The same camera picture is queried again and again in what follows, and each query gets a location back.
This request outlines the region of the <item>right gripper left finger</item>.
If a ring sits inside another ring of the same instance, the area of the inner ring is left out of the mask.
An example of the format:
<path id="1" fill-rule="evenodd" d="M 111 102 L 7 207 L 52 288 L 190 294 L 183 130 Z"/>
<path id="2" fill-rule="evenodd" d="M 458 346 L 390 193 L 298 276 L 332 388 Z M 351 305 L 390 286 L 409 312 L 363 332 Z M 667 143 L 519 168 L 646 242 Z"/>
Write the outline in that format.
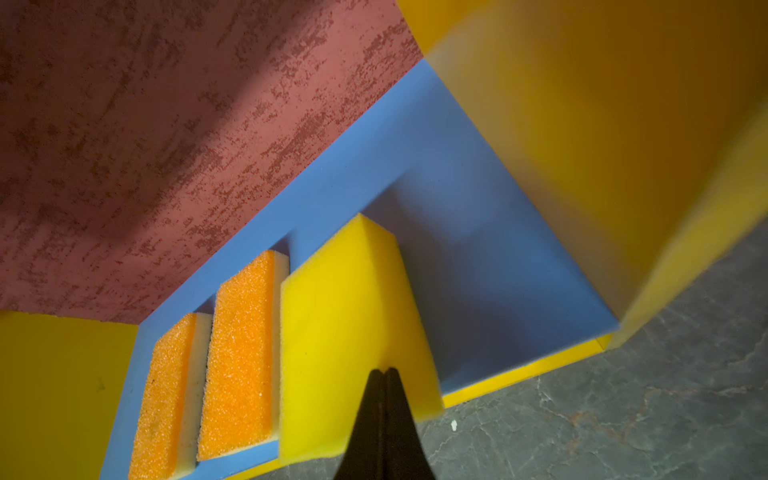
<path id="1" fill-rule="evenodd" d="M 385 478 L 384 433 L 386 394 L 384 374 L 370 372 L 353 430 L 335 480 Z"/>

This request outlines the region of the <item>orange sponge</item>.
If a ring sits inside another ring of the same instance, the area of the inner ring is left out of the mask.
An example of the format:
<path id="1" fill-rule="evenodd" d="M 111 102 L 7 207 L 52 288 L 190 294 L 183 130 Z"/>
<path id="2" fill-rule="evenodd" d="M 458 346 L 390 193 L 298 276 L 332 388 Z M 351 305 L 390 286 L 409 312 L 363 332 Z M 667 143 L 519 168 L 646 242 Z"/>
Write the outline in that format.
<path id="1" fill-rule="evenodd" d="M 130 479 L 181 479 L 197 464 L 212 316 L 189 313 L 154 345 Z"/>
<path id="2" fill-rule="evenodd" d="M 216 295 L 197 460 L 272 441 L 279 426 L 280 287 L 286 255 L 268 250 Z"/>

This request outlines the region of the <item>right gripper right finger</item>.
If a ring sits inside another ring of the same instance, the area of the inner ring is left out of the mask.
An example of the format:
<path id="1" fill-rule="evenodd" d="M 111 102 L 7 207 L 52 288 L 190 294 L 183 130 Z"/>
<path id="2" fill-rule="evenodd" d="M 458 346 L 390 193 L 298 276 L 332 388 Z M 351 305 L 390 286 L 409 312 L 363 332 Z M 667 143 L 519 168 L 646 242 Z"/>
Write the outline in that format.
<path id="1" fill-rule="evenodd" d="M 395 368 L 384 373 L 384 393 L 384 478 L 435 480 L 418 436 L 401 377 Z"/>

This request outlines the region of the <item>small yellow square sponge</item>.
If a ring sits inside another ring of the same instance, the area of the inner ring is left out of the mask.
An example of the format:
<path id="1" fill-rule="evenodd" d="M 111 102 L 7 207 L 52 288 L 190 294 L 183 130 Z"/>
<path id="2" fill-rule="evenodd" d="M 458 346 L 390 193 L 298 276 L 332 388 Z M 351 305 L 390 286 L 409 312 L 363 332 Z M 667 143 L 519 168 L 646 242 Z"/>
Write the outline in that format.
<path id="1" fill-rule="evenodd" d="M 397 369 L 414 419 L 444 410 L 395 236 L 358 214 L 281 285 L 278 457 L 344 452 L 369 374 Z"/>

